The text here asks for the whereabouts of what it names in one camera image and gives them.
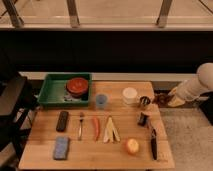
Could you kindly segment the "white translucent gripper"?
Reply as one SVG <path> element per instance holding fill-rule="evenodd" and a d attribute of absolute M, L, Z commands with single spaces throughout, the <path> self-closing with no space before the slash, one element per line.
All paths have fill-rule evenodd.
<path fill-rule="evenodd" d="M 185 101 L 193 101 L 199 97 L 199 84 L 196 79 L 181 82 L 177 88 L 174 87 L 169 93 L 169 107 L 181 106 Z"/>

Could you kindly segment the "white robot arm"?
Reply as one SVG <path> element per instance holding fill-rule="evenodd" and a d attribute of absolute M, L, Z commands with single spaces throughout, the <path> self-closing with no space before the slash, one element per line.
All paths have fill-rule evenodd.
<path fill-rule="evenodd" d="M 177 107 L 192 102 L 201 94 L 213 92 L 213 63 L 204 63 L 197 69 L 197 73 L 174 87 L 169 96 L 169 107 Z"/>

